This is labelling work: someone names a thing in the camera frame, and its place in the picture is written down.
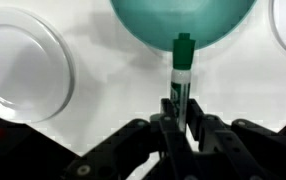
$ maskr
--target black mechanical arm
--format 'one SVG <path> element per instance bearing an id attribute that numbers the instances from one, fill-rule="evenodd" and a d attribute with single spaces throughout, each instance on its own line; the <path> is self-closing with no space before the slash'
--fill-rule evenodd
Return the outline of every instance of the black mechanical arm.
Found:
<path id="1" fill-rule="evenodd" d="M 276 133 L 244 119 L 227 125 L 204 114 L 191 99 L 187 124 L 200 151 L 193 152 L 178 129 L 170 100 L 161 104 L 161 114 L 150 122 L 132 120 L 73 161 L 66 179 L 123 180 L 153 152 L 159 152 L 160 161 L 144 180 L 286 179 L 286 127 Z"/>

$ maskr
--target dark green label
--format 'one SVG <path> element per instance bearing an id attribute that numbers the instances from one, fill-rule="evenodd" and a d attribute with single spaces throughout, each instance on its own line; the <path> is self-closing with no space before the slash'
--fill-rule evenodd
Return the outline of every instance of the dark green label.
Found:
<path id="1" fill-rule="evenodd" d="M 186 116 L 186 106 L 190 94 L 190 84 L 171 84 L 171 101 L 176 117 Z"/>

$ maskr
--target white background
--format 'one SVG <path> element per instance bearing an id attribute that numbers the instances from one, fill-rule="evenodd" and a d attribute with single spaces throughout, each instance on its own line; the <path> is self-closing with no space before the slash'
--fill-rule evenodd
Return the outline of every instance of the white background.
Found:
<path id="1" fill-rule="evenodd" d="M 191 97 L 227 123 L 246 118 L 277 131 L 286 124 L 286 51 L 272 32 L 268 5 L 258 0 L 230 35 L 195 53 Z M 55 118 L 30 126 L 73 152 L 83 155 L 131 119 L 148 119 L 169 96 L 171 55 L 129 34 L 108 0 L 0 6 L 37 14 L 68 44 L 77 81 L 72 100 Z"/>

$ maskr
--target marker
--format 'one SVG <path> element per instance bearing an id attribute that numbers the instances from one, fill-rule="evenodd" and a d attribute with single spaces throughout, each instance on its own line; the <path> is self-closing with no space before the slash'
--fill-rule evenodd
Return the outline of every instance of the marker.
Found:
<path id="1" fill-rule="evenodd" d="M 194 47 L 195 40 L 191 40 L 188 33 L 180 33 L 179 39 L 174 40 L 170 100 L 174 106 L 179 129 L 184 133 L 186 132 L 186 110 L 190 96 Z"/>

